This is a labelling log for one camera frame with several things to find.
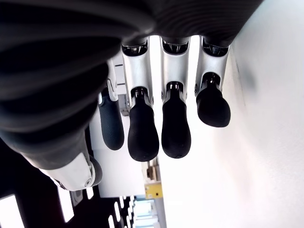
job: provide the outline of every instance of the white panel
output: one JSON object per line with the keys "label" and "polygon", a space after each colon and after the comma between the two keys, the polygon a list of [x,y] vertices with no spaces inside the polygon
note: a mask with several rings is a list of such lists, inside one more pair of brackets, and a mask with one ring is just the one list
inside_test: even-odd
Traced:
{"label": "white panel", "polygon": [[127,94],[127,89],[126,89],[125,85],[117,86],[117,94]]}
{"label": "white panel", "polygon": [[121,64],[124,63],[124,61],[123,61],[123,55],[122,55],[122,53],[120,51],[117,53],[116,56],[114,56],[112,58],[112,60],[113,60],[114,66],[121,65]]}
{"label": "white panel", "polygon": [[[244,26],[227,63],[223,96],[232,113],[223,129],[197,117],[193,88],[199,47],[198,37],[192,38],[191,150],[178,160],[159,152],[167,227],[197,227],[194,218],[206,228],[303,227],[303,12],[301,0],[265,0]],[[159,56],[156,41],[151,39],[151,59]],[[153,79],[159,72],[160,64],[152,62]],[[161,93],[153,87],[154,94]],[[162,104],[154,100],[161,135]]]}
{"label": "white panel", "polygon": [[98,185],[100,197],[145,194],[141,163],[134,161],[128,152],[130,119],[128,116],[122,116],[122,121],[124,145],[117,151],[111,151],[103,141],[98,109],[90,123],[94,157],[103,169],[103,178]]}
{"label": "white panel", "polygon": [[24,228],[15,195],[0,199],[0,227]]}
{"label": "white panel", "polygon": [[115,76],[116,76],[116,81],[117,84],[125,83],[124,80],[124,68],[123,66],[115,66]]}

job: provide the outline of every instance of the ceiling light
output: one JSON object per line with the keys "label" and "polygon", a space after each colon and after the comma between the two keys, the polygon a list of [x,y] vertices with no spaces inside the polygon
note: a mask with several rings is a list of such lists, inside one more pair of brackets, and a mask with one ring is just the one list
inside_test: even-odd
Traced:
{"label": "ceiling light", "polygon": [[120,221],[120,213],[119,213],[119,208],[118,208],[118,203],[117,202],[115,202],[114,208],[115,208],[115,214],[116,214],[117,222],[119,222]]}
{"label": "ceiling light", "polygon": [[129,218],[129,216],[127,216],[127,225],[128,225],[128,228],[131,228],[131,223],[130,223],[130,218]]}
{"label": "ceiling light", "polygon": [[114,221],[113,221],[113,216],[112,215],[109,216],[108,221],[109,221],[110,228],[115,228]]}
{"label": "ceiling light", "polygon": [[123,200],[124,200],[123,197],[120,196],[120,197],[119,197],[119,202],[120,202],[120,207],[121,207],[121,209],[124,208],[124,201],[123,201]]}
{"label": "ceiling light", "polygon": [[74,216],[70,192],[58,186],[57,189],[58,189],[63,218],[65,222],[68,222]]}
{"label": "ceiling light", "polygon": [[86,189],[87,198],[90,200],[94,196],[93,188],[87,188]]}
{"label": "ceiling light", "polygon": [[0,227],[24,228],[15,195],[0,200]]}

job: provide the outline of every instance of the screw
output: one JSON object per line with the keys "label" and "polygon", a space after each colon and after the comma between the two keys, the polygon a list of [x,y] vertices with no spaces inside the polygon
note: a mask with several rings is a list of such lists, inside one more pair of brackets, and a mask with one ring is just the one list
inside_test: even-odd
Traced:
{"label": "screw", "polygon": [[92,182],[92,179],[91,179],[91,178],[88,179],[88,180],[86,181],[86,183],[85,183],[85,187],[88,186],[91,182]]}

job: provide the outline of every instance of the white wall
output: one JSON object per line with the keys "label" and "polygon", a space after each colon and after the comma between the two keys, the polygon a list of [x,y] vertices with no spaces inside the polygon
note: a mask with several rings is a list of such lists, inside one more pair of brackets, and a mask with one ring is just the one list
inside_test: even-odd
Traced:
{"label": "white wall", "polygon": [[[158,45],[158,39],[151,39]],[[304,2],[266,0],[232,45],[223,94],[230,125],[197,117],[194,80],[198,38],[190,47],[189,155],[160,151],[168,228],[302,228],[304,226]],[[152,48],[160,85],[159,49]],[[162,128],[160,86],[154,111]]]}
{"label": "white wall", "polygon": [[134,161],[128,152],[129,117],[122,116],[122,121],[124,145],[117,151],[111,151],[104,143],[98,109],[90,123],[94,157],[103,169],[103,178],[98,185],[100,197],[145,194],[141,163]]}

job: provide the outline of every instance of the black rubber fingertip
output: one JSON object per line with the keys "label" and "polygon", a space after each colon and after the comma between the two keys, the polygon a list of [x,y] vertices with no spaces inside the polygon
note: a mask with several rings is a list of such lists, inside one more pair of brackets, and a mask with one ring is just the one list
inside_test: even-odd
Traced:
{"label": "black rubber fingertip", "polygon": [[191,147],[187,107],[179,97],[171,97],[162,107],[162,148],[171,158],[185,157]]}
{"label": "black rubber fingertip", "polygon": [[197,98],[198,115],[202,122],[213,127],[228,126],[231,118],[230,107],[216,88],[202,90]]}
{"label": "black rubber fingertip", "polygon": [[119,150],[124,143],[124,127],[119,111],[119,102],[112,101],[108,89],[102,92],[102,103],[98,105],[101,121],[101,130],[104,143],[113,150]]}
{"label": "black rubber fingertip", "polygon": [[95,181],[92,186],[95,186],[101,182],[101,179],[103,178],[103,170],[101,169],[100,164],[98,161],[90,155],[90,161],[94,166],[95,169]]}
{"label": "black rubber fingertip", "polygon": [[138,162],[148,162],[157,156],[159,146],[152,108],[145,102],[137,103],[130,110],[130,156]]}

